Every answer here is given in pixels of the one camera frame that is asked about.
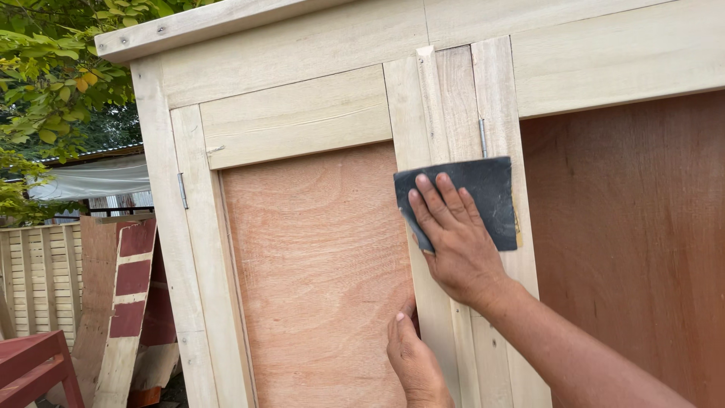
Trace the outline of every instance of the wooden fence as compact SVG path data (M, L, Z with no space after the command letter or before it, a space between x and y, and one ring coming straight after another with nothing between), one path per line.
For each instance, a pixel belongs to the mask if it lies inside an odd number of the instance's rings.
M18 337L60 329L73 347L83 294L80 248L78 222L0 229L0 274Z

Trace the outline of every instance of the metal hinge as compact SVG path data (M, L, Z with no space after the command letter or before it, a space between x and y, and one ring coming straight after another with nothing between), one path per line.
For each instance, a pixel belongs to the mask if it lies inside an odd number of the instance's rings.
M478 130L481 132L481 147L484 149L484 159L489 157L489 153L486 151L486 133L484 132L484 120L478 120Z
M179 179L179 191L181 192L181 203L183 204L183 207L185 210L189 209L189 205L186 204L186 191L183 189L183 178L181 177L183 173L179 173L176 175L176 177Z

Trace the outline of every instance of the sandpaper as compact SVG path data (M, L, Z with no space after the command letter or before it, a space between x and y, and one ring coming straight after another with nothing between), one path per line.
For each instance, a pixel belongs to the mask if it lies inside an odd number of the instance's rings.
M486 230L498 250L515 250L516 215L511 199L511 158L508 156L400 171L393 175L398 208L418 238L418 247L435 252L431 241L415 220L408 192L416 188L415 177L425 174L436 185L436 175L445 172L456 188L465 187L473 197Z

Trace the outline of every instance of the hand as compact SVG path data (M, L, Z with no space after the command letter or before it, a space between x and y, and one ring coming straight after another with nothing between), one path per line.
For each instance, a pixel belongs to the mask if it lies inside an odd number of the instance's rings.
M407 408L455 408L436 356L418 338L411 296L388 323L388 359L405 392Z
M454 300L487 309L511 279L473 197L465 188L456 191L446 173L436 177L443 199L426 175L418 175L415 185L420 192L410 190L408 200L436 250L423 251L431 276Z

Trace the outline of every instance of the plywood sheet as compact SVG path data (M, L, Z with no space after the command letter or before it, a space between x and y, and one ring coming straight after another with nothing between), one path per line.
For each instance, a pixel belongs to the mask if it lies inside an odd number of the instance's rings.
M413 292L391 142L223 172L261 407L404 407L386 325Z
M725 400L725 91L521 122L541 299Z

